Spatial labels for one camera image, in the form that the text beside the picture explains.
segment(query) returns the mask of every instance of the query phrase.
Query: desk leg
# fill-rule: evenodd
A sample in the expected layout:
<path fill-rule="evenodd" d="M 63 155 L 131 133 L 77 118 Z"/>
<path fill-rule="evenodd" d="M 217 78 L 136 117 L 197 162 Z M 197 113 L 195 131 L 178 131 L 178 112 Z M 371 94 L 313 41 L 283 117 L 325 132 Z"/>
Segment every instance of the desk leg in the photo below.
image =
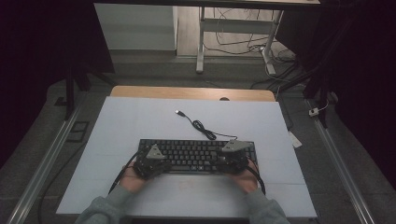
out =
<path fill-rule="evenodd" d="M 199 21 L 199 44 L 197 54 L 196 73 L 202 74 L 204 72 L 204 29 L 205 29 L 205 8 L 202 7 L 201 19 Z"/>
<path fill-rule="evenodd" d="M 276 74 L 275 68 L 271 63 L 270 50 L 271 50 L 271 45 L 275 38 L 277 27 L 280 22 L 280 18 L 282 17 L 282 13 L 283 11 L 275 11 L 275 19 L 271 26 L 271 31 L 270 34 L 268 35 L 267 43 L 265 44 L 265 49 L 262 51 L 262 57 L 264 58 L 265 67 L 266 67 L 265 69 L 267 69 L 268 74 L 270 76 Z"/>

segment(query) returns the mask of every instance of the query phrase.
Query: wooden board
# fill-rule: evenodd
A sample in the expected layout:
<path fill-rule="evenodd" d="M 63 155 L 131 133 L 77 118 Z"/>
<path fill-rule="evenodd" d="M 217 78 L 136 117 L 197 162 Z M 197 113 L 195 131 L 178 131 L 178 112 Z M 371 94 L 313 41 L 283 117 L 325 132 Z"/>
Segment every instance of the wooden board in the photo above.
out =
<path fill-rule="evenodd" d="M 219 100 L 227 97 L 231 101 L 275 101 L 271 91 L 145 86 L 116 86 L 110 96 L 192 100 Z"/>

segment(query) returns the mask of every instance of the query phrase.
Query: white desk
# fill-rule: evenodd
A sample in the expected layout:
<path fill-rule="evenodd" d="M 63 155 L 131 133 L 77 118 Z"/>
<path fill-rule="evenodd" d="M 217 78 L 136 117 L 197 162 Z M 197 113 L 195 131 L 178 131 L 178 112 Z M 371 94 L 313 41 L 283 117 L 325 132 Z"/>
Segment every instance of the white desk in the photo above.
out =
<path fill-rule="evenodd" d="M 106 99 L 57 213 L 79 214 L 93 198 L 106 196 L 140 138 L 205 140 L 187 119 L 175 114 L 177 109 L 210 130 L 254 141 L 267 197 L 276 199 L 288 217 L 317 216 L 278 103 L 129 97 Z M 223 175 L 161 175 L 128 202 L 127 213 L 247 217 L 243 196 Z"/>

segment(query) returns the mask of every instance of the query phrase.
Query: person's left hand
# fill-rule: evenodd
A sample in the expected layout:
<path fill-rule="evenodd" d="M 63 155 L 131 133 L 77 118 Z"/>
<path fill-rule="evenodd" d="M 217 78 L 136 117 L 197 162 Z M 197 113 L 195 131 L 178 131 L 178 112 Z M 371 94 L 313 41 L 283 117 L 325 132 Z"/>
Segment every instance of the person's left hand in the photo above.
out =
<path fill-rule="evenodd" d="M 132 167 L 133 165 L 134 165 L 134 161 L 129 163 L 128 168 L 126 168 L 125 173 L 123 174 L 120 180 L 120 185 L 128 189 L 132 193 L 137 193 L 139 190 L 141 190 L 144 187 L 147 181 L 140 178 L 134 172 L 134 168 Z"/>

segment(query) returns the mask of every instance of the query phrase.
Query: person's right hand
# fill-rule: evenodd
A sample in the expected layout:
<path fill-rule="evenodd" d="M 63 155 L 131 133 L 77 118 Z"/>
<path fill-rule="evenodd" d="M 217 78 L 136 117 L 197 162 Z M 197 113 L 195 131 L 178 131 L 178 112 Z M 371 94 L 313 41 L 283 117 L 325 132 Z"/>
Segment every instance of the person's right hand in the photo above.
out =
<path fill-rule="evenodd" d="M 253 161 L 248 160 L 248 166 L 250 166 L 254 171 L 258 172 Z M 237 175 L 227 176 L 230 177 L 246 194 L 254 191 L 258 187 L 256 176 L 254 176 L 254 174 L 252 174 L 249 170 L 244 170 L 242 173 Z"/>

